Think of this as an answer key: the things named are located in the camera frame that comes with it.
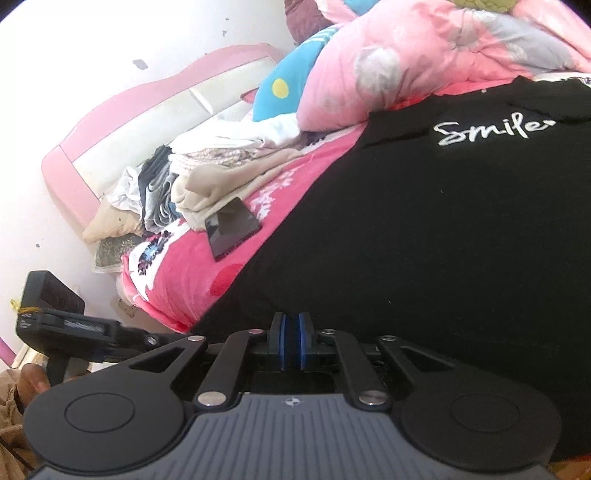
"brown fabric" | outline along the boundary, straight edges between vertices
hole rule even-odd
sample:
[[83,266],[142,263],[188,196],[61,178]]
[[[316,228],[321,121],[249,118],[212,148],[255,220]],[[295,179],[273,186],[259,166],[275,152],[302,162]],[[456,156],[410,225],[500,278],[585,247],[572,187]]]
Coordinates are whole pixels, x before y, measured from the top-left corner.
[[284,148],[266,157],[257,158],[256,160],[251,159],[248,163],[240,166],[212,163],[198,165],[192,169],[185,186],[189,192],[196,194],[190,198],[196,200],[197,203],[191,208],[189,203],[191,200],[187,198],[181,207],[201,210],[203,206],[217,202],[224,195],[241,185],[247,184],[267,170],[297,157],[301,157],[299,151],[293,148]]
[[285,0],[285,16],[287,28],[297,45],[332,25],[318,10],[316,0]]
[[104,238],[117,238],[128,233],[144,233],[139,215],[129,210],[119,210],[103,199],[95,217],[82,233],[82,238],[87,244],[93,244]]
[[189,176],[181,175],[175,180],[170,198],[193,230],[205,230],[204,222],[209,215],[235,197],[245,200],[298,157],[301,152],[284,148],[240,167],[199,165]]
[[[14,400],[19,374],[18,370],[6,370],[0,373],[0,436],[23,459],[35,467],[37,459],[30,450],[22,431],[22,415]],[[26,470],[21,463],[8,450],[0,446],[0,480],[24,480],[27,477],[25,473]]]

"pile of clothes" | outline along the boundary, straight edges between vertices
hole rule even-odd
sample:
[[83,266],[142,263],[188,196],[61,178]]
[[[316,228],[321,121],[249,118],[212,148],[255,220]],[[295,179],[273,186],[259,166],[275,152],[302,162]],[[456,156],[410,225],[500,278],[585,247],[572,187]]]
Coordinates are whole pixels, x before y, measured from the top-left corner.
[[121,255],[181,217],[204,230],[209,215],[260,189],[320,137],[302,134],[292,113],[256,123],[211,119],[161,145],[123,171],[84,231],[88,244],[100,242],[95,270],[120,271]]
[[293,113],[256,123],[216,120],[179,135],[168,157],[178,176],[171,200],[193,230],[204,230],[209,215],[246,199],[299,158],[302,138]]

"white cloth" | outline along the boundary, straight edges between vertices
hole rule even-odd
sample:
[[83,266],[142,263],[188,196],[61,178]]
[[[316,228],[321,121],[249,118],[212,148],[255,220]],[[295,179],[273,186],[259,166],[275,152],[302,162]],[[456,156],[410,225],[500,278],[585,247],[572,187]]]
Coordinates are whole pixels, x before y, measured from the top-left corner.
[[139,197],[138,175],[139,172],[135,168],[127,167],[106,199],[113,207],[119,210],[130,210],[141,217],[142,203]]
[[213,119],[179,135],[170,144],[170,171],[187,174],[186,158],[180,165],[178,155],[192,154],[205,148],[245,150],[254,158],[287,147],[297,140],[301,131],[296,114],[287,113],[261,122],[231,122]]
[[544,80],[546,82],[559,82],[561,80],[577,79],[591,79],[591,73],[581,72],[554,72],[554,73],[540,73],[532,78],[534,82]]

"smartphone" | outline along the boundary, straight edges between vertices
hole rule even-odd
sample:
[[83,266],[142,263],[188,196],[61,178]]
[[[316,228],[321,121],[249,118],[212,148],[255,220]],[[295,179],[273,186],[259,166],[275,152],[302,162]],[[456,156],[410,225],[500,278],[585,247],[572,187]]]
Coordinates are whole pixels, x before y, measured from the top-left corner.
[[209,246],[216,261],[228,255],[260,229],[259,221],[238,197],[205,219]]

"pink bed frame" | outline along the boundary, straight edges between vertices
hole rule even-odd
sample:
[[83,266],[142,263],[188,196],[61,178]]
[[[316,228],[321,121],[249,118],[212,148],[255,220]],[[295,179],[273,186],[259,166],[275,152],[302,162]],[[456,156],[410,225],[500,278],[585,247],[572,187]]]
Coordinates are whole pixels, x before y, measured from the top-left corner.
[[80,120],[43,158],[41,170],[47,187],[82,227],[87,227],[100,202],[72,162],[115,130],[168,98],[211,77],[266,57],[278,63],[283,55],[268,44],[221,48],[206,54],[177,75],[138,85],[111,97]]

